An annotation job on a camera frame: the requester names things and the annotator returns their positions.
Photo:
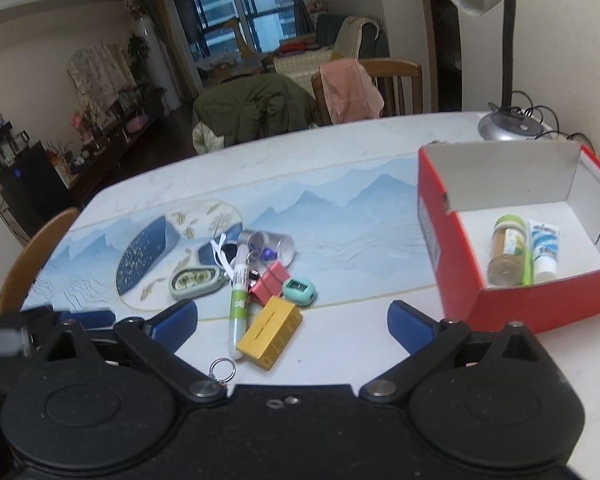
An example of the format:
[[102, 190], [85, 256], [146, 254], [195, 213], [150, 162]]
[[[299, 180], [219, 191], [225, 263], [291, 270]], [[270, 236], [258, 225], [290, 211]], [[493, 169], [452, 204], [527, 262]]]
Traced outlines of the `teal pencil sharpener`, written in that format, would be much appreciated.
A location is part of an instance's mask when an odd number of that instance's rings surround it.
[[299, 307], [309, 307], [316, 298], [316, 288], [304, 278], [288, 278], [283, 282], [282, 296]]

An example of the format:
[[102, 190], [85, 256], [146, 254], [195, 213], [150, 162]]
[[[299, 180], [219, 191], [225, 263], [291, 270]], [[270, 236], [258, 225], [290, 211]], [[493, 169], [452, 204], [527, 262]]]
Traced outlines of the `green lid spice jar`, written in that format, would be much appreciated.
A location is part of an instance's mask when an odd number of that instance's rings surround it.
[[504, 214], [495, 221], [491, 237], [491, 259], [486, 276], [493, 286], [519, 285], [524, 277], [527, 252], [527, 228], [524, 220]]

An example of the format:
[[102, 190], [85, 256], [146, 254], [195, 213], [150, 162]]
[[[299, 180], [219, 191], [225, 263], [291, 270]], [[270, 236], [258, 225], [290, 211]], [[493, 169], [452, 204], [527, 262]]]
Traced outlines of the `red cardboard box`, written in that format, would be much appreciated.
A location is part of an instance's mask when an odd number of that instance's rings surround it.
[[417, 191], [446, 316], [542, 333], [600, 314], [600, 160], [589, 148], [431, 143]]

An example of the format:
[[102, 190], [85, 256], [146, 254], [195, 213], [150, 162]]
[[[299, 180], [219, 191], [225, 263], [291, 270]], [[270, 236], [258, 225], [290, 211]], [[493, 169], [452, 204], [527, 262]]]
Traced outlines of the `wooden chair pink cloth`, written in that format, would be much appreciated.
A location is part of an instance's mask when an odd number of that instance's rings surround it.
[[[358, 60], [372, 78], [385, 100], [379, 118], [418, 115], [424, 111], [422, 99], [422, 68], [419, 64], [400, 58], [366, 58]], [[311, 79], [319, 126], [331, 126], [325, 104], [320, 71]]]

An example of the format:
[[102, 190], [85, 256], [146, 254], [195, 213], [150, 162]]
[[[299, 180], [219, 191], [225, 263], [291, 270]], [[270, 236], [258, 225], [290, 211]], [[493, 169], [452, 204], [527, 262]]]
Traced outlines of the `green correction tape dispenser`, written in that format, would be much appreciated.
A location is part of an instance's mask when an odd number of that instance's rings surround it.
[[196, 299], [213, 294], [227, 282], [227, 276], [217, 266], [189, 266], [175, 272], [169, 282], [175, 300]]

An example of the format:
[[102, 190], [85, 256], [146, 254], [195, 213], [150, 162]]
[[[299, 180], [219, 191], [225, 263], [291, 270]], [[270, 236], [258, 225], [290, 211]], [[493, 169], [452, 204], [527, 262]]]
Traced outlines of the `green white glue pen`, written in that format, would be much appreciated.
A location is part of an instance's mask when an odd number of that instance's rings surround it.
[[239, 245], [235, 258], [232, 291], [230, 292], [230, 329], [228, 330], [228, 353], [234, 361], [242, 358], [238, 342], [246, 332], [247, 307], [249, 304], [249, 249]]

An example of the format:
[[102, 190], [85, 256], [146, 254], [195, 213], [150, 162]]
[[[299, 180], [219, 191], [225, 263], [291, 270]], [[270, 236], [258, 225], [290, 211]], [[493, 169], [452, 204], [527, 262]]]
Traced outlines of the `wooden chair left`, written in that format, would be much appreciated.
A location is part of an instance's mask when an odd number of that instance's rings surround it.
[[0, 315], [22, 308], [36, 277], [79, 214], [76, 207], [61, 211], [30, 239], [5, 278], [0, 293]]

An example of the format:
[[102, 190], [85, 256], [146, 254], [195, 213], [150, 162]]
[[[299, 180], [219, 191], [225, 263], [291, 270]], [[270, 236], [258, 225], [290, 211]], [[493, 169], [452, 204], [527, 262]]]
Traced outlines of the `pink binder clip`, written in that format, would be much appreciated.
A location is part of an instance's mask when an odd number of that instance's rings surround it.
[[273, 261], [262, 271], [249, 271], [249, 293], [251, 299], [260, 306], [265, 306], [272, 297], [283, 295], [283, 284], [290, 279], [286, 268]]

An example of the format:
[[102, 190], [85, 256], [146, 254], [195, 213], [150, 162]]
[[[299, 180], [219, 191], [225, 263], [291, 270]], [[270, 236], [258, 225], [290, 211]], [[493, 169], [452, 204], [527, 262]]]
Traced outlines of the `red fish keychain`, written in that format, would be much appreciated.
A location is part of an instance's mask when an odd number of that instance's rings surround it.
[[230, 358], [217, 358], [211, 362], [208, 375], [221, 386], [227, 386], [236, 376], [236, 363]]

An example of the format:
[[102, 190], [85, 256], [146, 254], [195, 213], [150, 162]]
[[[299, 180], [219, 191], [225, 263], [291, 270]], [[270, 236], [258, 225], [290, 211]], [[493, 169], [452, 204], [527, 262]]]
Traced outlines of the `blue white cream tube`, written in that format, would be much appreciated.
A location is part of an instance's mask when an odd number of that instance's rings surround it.
[[542, 284], [556, 280], [560, 229], [546, 222], [530, 220], [529, 234], [533, 283]]

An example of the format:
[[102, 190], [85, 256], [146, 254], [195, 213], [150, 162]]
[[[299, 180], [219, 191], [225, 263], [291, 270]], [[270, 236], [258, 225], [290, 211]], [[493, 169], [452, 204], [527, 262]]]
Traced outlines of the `dark sideboard with clutter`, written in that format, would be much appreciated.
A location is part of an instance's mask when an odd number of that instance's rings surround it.
[[0, 128], [0, 194], [9, 218], [28, 237], [61, 211], [84, 208], [108, 186], [194, 154], [190, 145], [193, 105], [173, 112], [154, 90], [123, 107], [114, 121], [77, 148], [32, 142], [26, 132]]

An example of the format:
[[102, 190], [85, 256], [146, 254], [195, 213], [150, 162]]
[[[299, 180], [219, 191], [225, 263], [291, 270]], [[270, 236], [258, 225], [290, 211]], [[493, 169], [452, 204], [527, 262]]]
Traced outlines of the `sofa with blankets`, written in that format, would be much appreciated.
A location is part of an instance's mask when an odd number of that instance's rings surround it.
[[284, 75], [314, 96], [311, 79], [337, 58], [388, 58], [384, 25], [366, 16], [321, 14], [315, 32], [284, 40], [274, 55], [276, 74]]

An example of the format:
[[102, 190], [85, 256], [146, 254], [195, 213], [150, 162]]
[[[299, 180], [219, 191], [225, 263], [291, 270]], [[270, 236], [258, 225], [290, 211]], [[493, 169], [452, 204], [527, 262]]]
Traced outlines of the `yellow small carton box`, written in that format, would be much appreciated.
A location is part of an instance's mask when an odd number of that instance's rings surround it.
[[237, 349], [262, 370], [270, 370], [302, 322], [292, 302], [272, 297], [239, 339]]

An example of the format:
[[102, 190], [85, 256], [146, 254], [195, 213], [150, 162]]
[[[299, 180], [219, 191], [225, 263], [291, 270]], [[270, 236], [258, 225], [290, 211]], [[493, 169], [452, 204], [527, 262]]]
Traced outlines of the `pink cloth on chair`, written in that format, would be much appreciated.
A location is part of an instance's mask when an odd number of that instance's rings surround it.
[[354, 58], [338, 58], [320, 69], [325, 104], [334, 125], [377, 119], [385, 100], [364, 66]]

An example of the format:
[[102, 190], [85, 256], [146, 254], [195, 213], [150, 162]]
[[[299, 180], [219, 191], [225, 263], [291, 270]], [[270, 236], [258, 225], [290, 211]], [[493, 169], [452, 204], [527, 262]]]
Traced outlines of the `olive green jacket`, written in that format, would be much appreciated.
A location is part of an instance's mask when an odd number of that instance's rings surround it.
[[277, 74], [223, 82], [198, 96], [194, 111], [199, 155], [323, 125], [314, 97]]

